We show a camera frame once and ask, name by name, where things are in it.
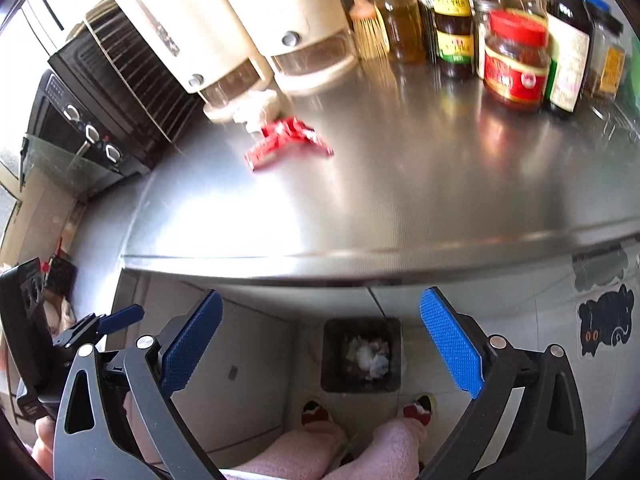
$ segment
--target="red plastic wrapper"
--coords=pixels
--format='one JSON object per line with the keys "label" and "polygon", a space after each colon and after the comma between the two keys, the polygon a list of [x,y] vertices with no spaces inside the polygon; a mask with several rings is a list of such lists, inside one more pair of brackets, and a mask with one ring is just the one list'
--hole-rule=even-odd
{"label": "red plastic wrapper", "polygon": [[321,148],[327,156],[334,154],[334,150],[322,140],[316,131],[297,117],[288,117],[274,121],[262,128],[264,139],[244,154],[244,160],[251,171],[260,168],[267,158],[290,142],[313,144]]}

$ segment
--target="soy sauce bottle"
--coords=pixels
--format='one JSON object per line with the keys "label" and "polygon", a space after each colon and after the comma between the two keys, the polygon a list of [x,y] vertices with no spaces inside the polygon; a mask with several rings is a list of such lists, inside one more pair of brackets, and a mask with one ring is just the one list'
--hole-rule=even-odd
{"label": "soy sauce bottle", "polygon": [[568,118],[582,97],[591,57],[593,22],[584,0],[550,0],[547,12],[551,68],[545,107]]}
{"label": "soy sauce bottle", "polygon": [[469,0],[433,0],[440,71],[455,79],[474,74],[474,32]]}

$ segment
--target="pink pants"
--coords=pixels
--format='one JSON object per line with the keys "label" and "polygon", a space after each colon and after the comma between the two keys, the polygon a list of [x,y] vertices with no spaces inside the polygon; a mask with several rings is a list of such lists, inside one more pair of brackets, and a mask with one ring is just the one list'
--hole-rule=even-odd
{"label": "pink pants", "polygon": [[343,452],[347,436],[334,422],[312,422],[283,434],[234,469],[285,480],[415,480],[418,448],[426,436],[426,428],[417,420],[395,418],[374,431],[372,443],[360,457],[324,476]]}

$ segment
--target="blue textured pad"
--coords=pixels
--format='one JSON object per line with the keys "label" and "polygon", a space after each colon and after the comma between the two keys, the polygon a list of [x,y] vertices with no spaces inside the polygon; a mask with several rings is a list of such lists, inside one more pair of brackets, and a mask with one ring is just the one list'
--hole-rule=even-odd
{"label": "blue textured pad", "polygon": [[98,322],[98,332],[103,335],[113,334],[139,322],[143,317],[145,317],[144,309],[140,305],[131,305],[115,314],[103,317]]}
{"label": "blue textured pad", "polygon": [[162,356],[165,397],[185,388],[221,321],[222,296],[211,291]]}
{"label": "blue textured pad", "polygon": [[436,343],[449,373],[475,399],[482,390],[482,359],[437,293],[428,288],[420,299],[420,317]]}

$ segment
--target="human hand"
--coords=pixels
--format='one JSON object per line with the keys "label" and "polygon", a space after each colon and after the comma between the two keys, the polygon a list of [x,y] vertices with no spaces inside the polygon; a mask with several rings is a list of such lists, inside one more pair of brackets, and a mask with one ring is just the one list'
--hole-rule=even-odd
{"label": "human hand", "polygon": [[31,457],[38,465],[53,478],[53,437],[56,431],[56,421],[50,416],[36,421],[38,439],[33,446]]}

